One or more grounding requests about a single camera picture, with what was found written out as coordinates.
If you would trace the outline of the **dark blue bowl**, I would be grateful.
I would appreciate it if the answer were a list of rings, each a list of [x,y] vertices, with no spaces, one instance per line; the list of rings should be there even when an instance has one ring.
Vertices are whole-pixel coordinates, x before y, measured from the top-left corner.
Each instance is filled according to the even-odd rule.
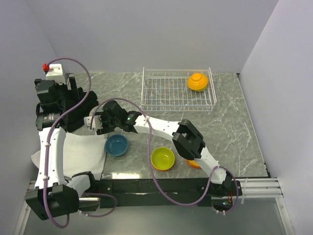
[[[112,135],[108,137],[105,143],[105,150],[110,155],[121,157],[126,154],[129,148],[129,141],[123,135]]]

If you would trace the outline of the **white wire dish rack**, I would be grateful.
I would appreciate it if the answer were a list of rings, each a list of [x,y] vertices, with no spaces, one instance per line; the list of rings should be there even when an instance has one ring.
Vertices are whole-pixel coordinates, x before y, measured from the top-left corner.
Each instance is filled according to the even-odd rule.
[[[194,73],[203,73],[209,83],[197,92],[187,86]],[[211,69],[206,70],[142,70],[141,107],[145,111],[211,112],[217,102]]]

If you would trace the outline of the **lime green bowl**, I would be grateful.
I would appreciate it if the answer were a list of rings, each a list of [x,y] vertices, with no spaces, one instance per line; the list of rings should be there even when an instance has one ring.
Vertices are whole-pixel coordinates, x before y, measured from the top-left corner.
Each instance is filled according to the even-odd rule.
[[[151,163],[159,171],[168,171],[174,166],[175,155],[171,149],[159,147],[152,152]]]

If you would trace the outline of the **large orange bowl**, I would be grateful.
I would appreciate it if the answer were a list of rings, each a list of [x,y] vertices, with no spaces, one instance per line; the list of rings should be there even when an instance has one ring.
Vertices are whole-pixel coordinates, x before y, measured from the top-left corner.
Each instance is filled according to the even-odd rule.
[[[194,73],[187,80],[187,86],[193,91],[203,91],[209,83],[208,77],[203,73]]]

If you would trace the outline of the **patterned white blue bowl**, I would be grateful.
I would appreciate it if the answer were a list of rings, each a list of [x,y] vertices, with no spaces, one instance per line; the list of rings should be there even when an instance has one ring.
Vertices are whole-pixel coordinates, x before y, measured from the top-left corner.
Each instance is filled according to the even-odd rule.
[[[91,109],[91,111],[89,112],[89,117],[93,116],[93,114],[95,113],[96,109],[97,109],[96,106]]]

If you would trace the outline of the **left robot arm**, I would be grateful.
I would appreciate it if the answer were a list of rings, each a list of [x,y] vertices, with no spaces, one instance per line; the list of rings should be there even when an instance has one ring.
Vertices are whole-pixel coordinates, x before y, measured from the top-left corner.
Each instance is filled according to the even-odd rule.
[[[36,127],[41,142],[40,166],[34,189],[27,192],[25,201],[41,219],[69,215],[79,209],[79,198],[97,193],[98,185],[90,171],[75,173],[70,182],[65,180],[63,150],[66,134],[84,124],[93,104],[94,92],[86,93],[70,76],[69,84],[54,80],[36,79]]]

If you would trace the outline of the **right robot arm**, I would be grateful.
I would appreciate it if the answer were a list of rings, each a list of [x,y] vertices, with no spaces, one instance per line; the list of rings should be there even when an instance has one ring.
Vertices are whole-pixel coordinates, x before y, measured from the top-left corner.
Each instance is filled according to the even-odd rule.
[[[100,104],[92,115],[91,127],[97,134],[113,132],[120,128],[125,132],[147,133],[171,141],[178,154],[186,160],[195,161],[209,176],[208,192],[217,197],[227,196],[231,190],[232,176],[211,155],[203,135],[187,119],[166,121],[149,117],[141,110],[126,111],[114,99]]]

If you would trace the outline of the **black cloth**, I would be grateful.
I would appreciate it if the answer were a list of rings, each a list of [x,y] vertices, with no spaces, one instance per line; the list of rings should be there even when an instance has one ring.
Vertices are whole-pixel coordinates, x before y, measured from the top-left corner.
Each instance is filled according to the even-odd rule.
[[[72,133],[84,125],[84,117],[89,116],[89,112],[95,106],[98,106],[97,95],[94,91],[90,91],[86,100],[67,116],[67,131]]]

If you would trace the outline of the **white paper towel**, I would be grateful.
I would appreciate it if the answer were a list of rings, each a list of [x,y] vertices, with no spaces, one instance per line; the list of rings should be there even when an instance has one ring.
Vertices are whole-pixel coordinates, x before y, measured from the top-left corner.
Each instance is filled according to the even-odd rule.
[[[105,135],[80,136],[67,133],[61,128],[46,128],[39,132],[41,150],[31,156],[39,169],[40,178],[48,176],[61,181],[63,177],[90,171],[95,180],[101,179],[105,164]]]

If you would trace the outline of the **right orange bowl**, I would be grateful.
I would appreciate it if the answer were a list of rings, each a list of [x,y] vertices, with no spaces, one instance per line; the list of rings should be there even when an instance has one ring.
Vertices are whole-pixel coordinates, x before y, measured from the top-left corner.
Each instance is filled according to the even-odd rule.
[[[200,165],[196,163],[195,161],[186,160],[186,162],[192,168],[201,169]]]

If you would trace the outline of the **black base frame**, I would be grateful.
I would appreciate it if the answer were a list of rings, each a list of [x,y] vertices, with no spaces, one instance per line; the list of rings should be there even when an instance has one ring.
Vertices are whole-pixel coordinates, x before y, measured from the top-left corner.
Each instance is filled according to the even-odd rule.
[[[203,195],[207,185],[207,178],[158,179],[162,190],[173,200],[180,203],[194,202]],[[96,182],[96,189],[92,193],[112,195],[117,199],[119,207],[129,206],[169,206],[173,205],[157,189],[152,179],[103,179]],[[212,198],[227,199],[236,195],[242,196],[241,184],[237,186],[231,181],[228,188],[211,183],[205,197],[198,203],[200,207],[212,206]]]

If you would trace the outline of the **aluminium rail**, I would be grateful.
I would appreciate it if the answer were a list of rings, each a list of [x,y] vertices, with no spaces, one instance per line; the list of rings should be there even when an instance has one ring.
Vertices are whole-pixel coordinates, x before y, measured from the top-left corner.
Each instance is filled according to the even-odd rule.
[[[275,179],[265,178],[265,179],[238,179],[233,181],[235,186],[237,186],[237,181],[241,184],[241,189],[243,195],[241,197],[248,197],[248,198],[271,198],[271,197],[282,197],[282,192],[278,181]],[[202,200],[209,188],[209,182],[205,187],[205,191],[203,195],[200,197]],[[79,200],[86,200],[87,197],[79,196],[78,193],[74,192],[72,188],[67,186],[57,186],[56,189],[50,189],[47,197],[48,203],[56,204],[57,202],[65,203],[69,205],[71,203],[77,203]],[[114,201],[110,199],[111,195],[108,194],[101,194],[101,193],[92,193],[91,197],[99,197],[100,204],[102,208],[109,208],[114,204]]]

